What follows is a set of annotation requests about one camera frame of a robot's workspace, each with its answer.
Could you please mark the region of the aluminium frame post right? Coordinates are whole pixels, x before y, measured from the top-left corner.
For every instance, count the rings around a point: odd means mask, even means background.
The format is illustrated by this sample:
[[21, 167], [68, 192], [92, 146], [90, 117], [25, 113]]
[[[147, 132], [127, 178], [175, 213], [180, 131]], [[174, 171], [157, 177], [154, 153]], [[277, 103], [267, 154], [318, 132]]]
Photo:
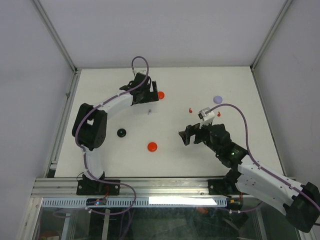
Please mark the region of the aluminium frame post right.
[[290, 9], [291, 5], [293, 4], [294, 0], [285, 0], [283, 5], [280, 8], [276, 18], [274, 19], [269, 31], [267, 32], [266, 37], [264, 38], [262, 45], [260, 46], [252, 64], [250, 65], [250, 69], [252, 72], [255, 71], [260, 59], [262, 58], [264, 52], [266, 51], [268, 45], [270, 44], [273, 36], [276, 34], [277, 29], [279, 28], [280, 24], [282, 23], [284, 17], [286, 16], [288, 10]]

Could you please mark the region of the black earbud charging case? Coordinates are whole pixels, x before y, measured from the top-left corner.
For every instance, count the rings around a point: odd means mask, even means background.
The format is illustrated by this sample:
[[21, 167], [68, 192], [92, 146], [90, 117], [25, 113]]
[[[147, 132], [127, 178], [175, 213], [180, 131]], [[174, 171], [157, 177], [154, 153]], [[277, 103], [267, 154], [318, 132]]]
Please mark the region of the black earbud charging case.
[[124, 128], [119, 128], [118, 130], [117, 130], [117, 136], [119, 137], [119, 138], [123, 138], [123, 137], [125, 137], [127, 135], [127, 131], [124, 129]]

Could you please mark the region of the aluminium frame post left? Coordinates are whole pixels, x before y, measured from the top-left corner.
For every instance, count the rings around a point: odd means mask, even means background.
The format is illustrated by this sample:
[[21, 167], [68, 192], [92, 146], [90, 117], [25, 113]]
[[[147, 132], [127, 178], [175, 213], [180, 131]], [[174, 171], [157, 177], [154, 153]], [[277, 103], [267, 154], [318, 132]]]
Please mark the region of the aluminium frame post left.
[[46, 27], [48, 33], [50, 34], [52, 40], [54, 41], [55, 45], [57, 46], [59, 52], [61, 53], [62, 57], [66, 61], [69, 68], [72, 70], [72, 72], [76, 72], [78, 69], [76, 65], [74, 64], [74, 61], [72, 60], [70, 54], [68, 53], [62, 39], [60, 38], [55, 26], [53, 25], [53, 22], [51, 21], [49, 15], [47, 14], [47, 11], [45, 10], [43, 4], [40, 0], [31, 0], [30, 1], [39, 15], [41, 21], [43, 22], [44, 26]]

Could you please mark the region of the aluminium frame post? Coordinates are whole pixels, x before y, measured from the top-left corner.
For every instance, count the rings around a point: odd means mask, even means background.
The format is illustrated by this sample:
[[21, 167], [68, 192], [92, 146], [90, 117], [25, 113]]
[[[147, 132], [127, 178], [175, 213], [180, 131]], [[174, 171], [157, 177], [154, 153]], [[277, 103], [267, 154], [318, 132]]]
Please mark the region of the aluminium frame post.
[[267, 32], [266, 37], [264, 38], [262, 45], [260, 46], [252, 64], [250, 65], [250, 69], [252, 72], [255, 71], [260, 59], [262, 58], [264, 52], [266, 51], [268, 45], [270, 44], [273, 36], [276, 34], [277, 29], [279, 28], [280, 24], [282, 23], [284, 17], [286, 16], [288, 10], [290, 9], [291, 5], [293, 4], [294, 0], [285, 0], [283, 5], [280, 8], [276, 18], [274, 19], [269, 31]]
[[53, 25], [53, 22], [51, 21], [49, 15], [47, 14], [47, 11], [45, 10], [43, 4], [40, 0], [31, 0], [30, 1], [39, 15], [41, 21], [43, 22], [44, 26], [46, 27], [48, 33], [50, 34], [52, 40], [54, 41], [55, 45], [57, 46], [59, 52], [61, 53], [62, 57], [66, 61], [69, 68], [72, 70], [72, 72], [76, 72], [78, 69], [76, 65], [74, 64], [74, 61], [72, 60], [70, 54], [68, 53], [62, 39], [60, 38], [55, 26]]

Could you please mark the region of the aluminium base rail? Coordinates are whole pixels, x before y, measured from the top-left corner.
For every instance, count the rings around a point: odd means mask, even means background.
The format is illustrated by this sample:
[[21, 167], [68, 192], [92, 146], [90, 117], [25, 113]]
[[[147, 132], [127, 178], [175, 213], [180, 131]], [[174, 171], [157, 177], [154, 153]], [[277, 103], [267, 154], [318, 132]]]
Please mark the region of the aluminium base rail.
[[[38, 198], [58, 197], [103, 197], [104, 195], [77, 195], [79, 177], [37, 178], [31, 196]], [[181, 196], [181, 197], [209, 197], [223, 195], [209, 195], [209, 179], [222, 179], [221, 177], [191, 177], [191, 178], [118, 178], [120, 180], [119, 195], [108, 197], [130, 198], [136, 192], [138, 198], [149, 196]]]

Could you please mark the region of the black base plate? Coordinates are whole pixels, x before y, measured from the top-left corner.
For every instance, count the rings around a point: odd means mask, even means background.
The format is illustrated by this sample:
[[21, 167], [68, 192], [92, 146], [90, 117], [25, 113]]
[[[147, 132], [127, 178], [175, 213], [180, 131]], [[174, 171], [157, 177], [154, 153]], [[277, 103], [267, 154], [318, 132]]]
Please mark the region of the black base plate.
[[109, 180], [110, 183], [103, 183], [89, 178], [78, 181], [76, 194], [78, 196], [118, 196], [120, 194], [120, 180]]
[[234, 184], [221, 179], [208, 179], [207, 188], [209, 195], [223, 195], [229, 197], [231, 195], [239, 195], [240, 192]]

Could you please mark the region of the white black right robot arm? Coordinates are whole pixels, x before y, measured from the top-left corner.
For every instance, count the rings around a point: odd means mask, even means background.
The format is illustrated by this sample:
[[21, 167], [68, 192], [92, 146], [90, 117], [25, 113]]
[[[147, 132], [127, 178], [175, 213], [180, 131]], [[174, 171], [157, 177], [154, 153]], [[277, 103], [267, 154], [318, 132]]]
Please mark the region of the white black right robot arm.
[[253, 161], [249, 151], [231, 140], [224, 124], [188, 125], [180, 131], [184, 145], [203, 143], [229, 169], [226, 192], [251, 195], [282, 213], [301, 232], [308, 233], [320, 217], [320, 191], [311, 182], [302, 184]]

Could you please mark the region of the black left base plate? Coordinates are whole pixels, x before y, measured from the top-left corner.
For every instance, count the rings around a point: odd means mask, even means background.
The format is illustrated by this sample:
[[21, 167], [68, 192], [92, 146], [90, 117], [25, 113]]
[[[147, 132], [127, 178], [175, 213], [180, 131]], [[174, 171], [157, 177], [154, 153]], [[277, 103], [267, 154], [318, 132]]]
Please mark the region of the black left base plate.
[[118, 196], [120, 194], [120, 180], [109, 180], [110, 183], [103, 183], [89, 178], [78, 181], [76, 194], [78, 196]]

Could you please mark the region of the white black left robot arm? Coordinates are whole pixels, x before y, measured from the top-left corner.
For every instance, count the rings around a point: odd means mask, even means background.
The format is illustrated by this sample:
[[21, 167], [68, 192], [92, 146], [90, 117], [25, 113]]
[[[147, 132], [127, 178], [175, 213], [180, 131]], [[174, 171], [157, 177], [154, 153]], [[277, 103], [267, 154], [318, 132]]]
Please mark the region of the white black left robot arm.
[[158, 86], [147, 74], [138, 72], [134, 79], [109, 99], [95, 105], [80, 105], [72, 128], [72, 136], [80, 147], [84, 158], [84, 175], [89, 178], [87, 188], [93, 194], [100, 194], [105, 188], [102, 178], [105, 172], [98, 148], [102, 146], [107, 135], [107, 122], [120, 111], [138, 104], [159, 101]]

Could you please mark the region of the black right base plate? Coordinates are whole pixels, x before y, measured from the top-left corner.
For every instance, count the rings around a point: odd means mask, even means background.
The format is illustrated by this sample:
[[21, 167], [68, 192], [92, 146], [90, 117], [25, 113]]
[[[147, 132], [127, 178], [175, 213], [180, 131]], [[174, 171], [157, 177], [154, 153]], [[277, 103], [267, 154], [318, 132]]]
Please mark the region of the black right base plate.
[[239, 195], [240, 192], [234, 184], [221, 179], [208, 179], [207, 188], [209, 195], [223, 195], [229, 197], [231, 195]]

